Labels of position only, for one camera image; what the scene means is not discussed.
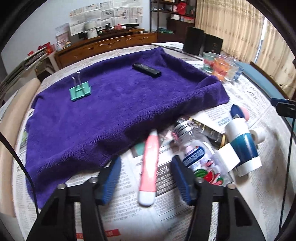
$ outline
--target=green binder clip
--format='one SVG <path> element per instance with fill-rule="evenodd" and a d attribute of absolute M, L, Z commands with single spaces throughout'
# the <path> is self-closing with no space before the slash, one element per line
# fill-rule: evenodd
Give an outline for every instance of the green binder clip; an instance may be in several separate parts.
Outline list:
<path fill-rule="evenodd" d="M 81 83 L 80 72 L 76 72 L 76 73 L 78 73 L 79 85 L 76 85 L 76 79 L 75 77 L 72 76 L 72 79 L 74 80 L 74 87 L 69 89 L 72 101 L 76 101 L 77 99 L 81 99 L 84 96 L 91 94 L 91 87 L 89 86 L 89 83 L 87 81 L 84 83 Z"/>

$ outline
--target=pink utility knife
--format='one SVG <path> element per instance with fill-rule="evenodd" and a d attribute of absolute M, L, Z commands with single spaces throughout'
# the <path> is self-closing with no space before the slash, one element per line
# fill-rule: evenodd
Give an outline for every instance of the pink utility knife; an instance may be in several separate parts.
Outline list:
<path fill-rule="evenodd" d="M 138 195 L 139 204 L 143 206 L 151 206 L 154 203 L 158 154 L 157 130 L 152 130 L 145 143 L 143 170 Z"/>

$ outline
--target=black speaker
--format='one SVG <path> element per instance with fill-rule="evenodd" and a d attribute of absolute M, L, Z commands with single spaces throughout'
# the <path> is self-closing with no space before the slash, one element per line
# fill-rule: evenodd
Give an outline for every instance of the black speaker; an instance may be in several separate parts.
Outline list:
<path fill-rule="evenodd" d="M 221 53 L 223 39 L 216 36 L 205 34 L 205 43 L 203 52 Z"/>
<path fill-rule="evenodd" d="M 199 55 L 204 37 L 205 32 L 203 30 L 187 26 L 183 51 L 189 54 Z"/>

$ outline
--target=black remote control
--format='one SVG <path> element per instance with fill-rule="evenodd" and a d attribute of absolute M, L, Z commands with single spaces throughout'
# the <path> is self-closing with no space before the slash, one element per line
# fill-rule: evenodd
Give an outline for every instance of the black remote control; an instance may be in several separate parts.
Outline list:
<path fill-rule="evenodd" d="M 133 64 L 133 68 L 144 74 L 150 75 L 153 78 L 161 76 L 161 72 L 159 70 L 150 68 L 149 66 L 144 64 L 140 64 L 140 63 Z"/>

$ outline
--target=curtain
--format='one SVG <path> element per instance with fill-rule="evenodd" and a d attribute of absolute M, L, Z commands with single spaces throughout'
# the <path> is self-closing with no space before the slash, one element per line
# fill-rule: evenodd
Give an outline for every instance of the curtain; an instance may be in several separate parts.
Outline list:
<path fill-rule="evenodd" d="M 292 98 L 296 88 L 296 70 L 292 63 L 295 59 L 289 46 L 267 21 L 267 28 L 256 65 L 270 75 L 283 91 Z"/>
<path fill-rule="evenodd" d="M 264 15 L 246 0 L 197 0 L 195 27 L 223 39 L 222 50 L 249 63 L 254 61 Z"/>

